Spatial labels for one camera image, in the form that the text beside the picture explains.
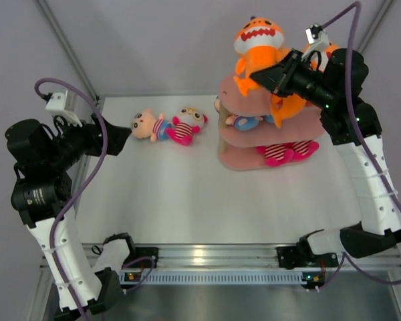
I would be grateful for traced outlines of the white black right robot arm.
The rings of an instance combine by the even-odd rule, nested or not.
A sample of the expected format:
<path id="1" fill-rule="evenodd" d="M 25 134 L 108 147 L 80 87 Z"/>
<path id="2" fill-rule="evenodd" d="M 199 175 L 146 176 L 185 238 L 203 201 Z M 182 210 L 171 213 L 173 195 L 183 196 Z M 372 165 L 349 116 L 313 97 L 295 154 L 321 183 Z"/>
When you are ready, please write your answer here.
<path id="1" fill-rule="evenodd" d="M 356 192 L 360 222 L 301 237 L 298 256 L 305 265 L 315 265 L 326 254 L 368 257 L 401 243 L 401 204 L 386 166 L 382 127 L 374 108 L 359 97 L 367 75 L 362 54 L 340 48 L 331 53 L 324 70 L 312 68 L 293 49 L 278 64 L 250 76 L 278 97 L 299 96 L 320 108 L 321 125 Z"/>

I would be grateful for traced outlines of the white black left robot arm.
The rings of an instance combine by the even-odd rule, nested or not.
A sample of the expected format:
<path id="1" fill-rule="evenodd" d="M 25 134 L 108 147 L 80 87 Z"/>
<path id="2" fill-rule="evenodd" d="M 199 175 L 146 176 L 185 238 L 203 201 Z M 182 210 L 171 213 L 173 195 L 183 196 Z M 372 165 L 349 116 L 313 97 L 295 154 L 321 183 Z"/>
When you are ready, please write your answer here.
<path id="1" fill-rule="evenodd" d="M 131 134 L 91 115 L 93 122 L 75 126 L 53 119 L 58 134 L 35 119 L 22 120 L 5 132 L 7 149 L 16 160 L 11 205 L 37 240 L 59 294 L 55 320 L 77 320 L 87 312 L 108 311 L 122 296 L 119 272 L 134 265 L 138 252 L 127 233 L 103 242 L 95 265 L 90 265 L 76 228 L 70 203 L 68 169 L 84 155 L 118 155 Z"/>

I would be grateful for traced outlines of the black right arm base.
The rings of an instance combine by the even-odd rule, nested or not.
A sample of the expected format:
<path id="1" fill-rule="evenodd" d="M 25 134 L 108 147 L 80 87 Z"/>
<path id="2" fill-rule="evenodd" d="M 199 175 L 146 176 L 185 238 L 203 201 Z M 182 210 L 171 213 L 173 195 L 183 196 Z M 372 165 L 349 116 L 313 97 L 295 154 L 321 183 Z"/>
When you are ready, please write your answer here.
<path id="1" fill-rule="evenodd" d="M 307 266 L 305 252 L 296 245 L 277 247 L 276 251 L 280 268 L 293 270 Z"/>

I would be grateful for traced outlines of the orange shark plush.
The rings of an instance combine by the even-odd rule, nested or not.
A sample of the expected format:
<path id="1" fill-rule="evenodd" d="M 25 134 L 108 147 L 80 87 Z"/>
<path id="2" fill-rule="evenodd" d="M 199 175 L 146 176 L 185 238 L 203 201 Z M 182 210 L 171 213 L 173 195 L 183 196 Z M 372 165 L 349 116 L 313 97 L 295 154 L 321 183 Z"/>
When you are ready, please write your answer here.
<path id="1" fill-rule="evenodd" d="M 259 89 L 259 85 L 251 79 L 252 73 L 281 61 L 285 55 L 284 42 L 282 29 L 264 17 L 253 16 L 238 31 L 233 42 L 238 55 L 233 80 L 243 96 Z"/>
<path id="2" fill-rule="evenodd" d="M 287 97 L 271 96 L 271 115 L 276 127 L 281 128 L 282 122 L 299 114 L 306 105 L 306 100 L 297 94 Z"/>
<path id="3" fill-rule="evenodd" d="M 336 45 L 334 42 L 329 41 L 327 47 L 320 51 L 321 53 L 321 63 L 318 64 L 319 60 L 318 60 L 318 56 L 316 53 L 314 53 L 311 56 L 311 60 L 310 60 L 310 64 L 311 64 L 311 68 L 313 70 L 319 70 L 321 72 L 323 72 L 325 70 L 325 67 L 331 57 L 331 54 L 333 53 L 333 51 L 339 49 L 339 46 Z"/>

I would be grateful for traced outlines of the doll plush striped shirt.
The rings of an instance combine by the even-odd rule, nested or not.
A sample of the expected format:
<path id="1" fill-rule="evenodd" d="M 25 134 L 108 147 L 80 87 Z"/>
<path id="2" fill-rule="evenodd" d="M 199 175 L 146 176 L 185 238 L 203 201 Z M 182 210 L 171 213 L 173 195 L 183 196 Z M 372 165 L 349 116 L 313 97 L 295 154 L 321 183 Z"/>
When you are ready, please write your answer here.
<path id="1" fill-rule="evenodd" d="M 149 139 L 151 142 L 168 140 L 167 130 L 172 128 L 170 121 L 166 120 L 164 114 L 156 117 L 151 109 L 146 108 L 137 113 L 132 121 L 132 135 L 137 139 Z"/>

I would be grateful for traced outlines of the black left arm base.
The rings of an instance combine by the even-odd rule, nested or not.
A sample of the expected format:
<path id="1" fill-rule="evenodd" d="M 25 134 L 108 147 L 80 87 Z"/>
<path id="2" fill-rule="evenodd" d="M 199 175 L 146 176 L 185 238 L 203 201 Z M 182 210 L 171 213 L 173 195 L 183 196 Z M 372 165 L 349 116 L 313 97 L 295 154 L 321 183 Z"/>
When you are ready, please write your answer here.
<path id="1" fill-rule="evenodd" d="M 159 254 L 159 248 L 155 246 L 136 247 L 135 250 L 136 259 L 140 257 L 151 257 L 154 260 L 154 264 L 152 264 L 152 262 L 149 259 L 143 259 L 142 261 L 139 261 L 138 263 L 134 264 L 133 267 L 148 269 L 151 268 L 151 266 L 153 265 L 154 268 L 157 268 L 158 254 Z"/>

